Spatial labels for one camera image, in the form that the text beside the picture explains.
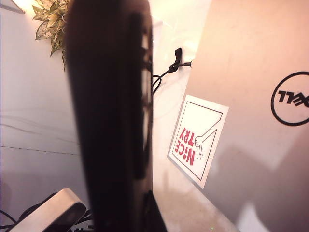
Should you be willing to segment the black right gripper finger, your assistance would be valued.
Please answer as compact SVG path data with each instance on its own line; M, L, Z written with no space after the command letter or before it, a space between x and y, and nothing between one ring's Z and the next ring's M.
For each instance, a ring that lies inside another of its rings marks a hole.
M146 193L144 199L144 231L167 232L166 225L151 190Z

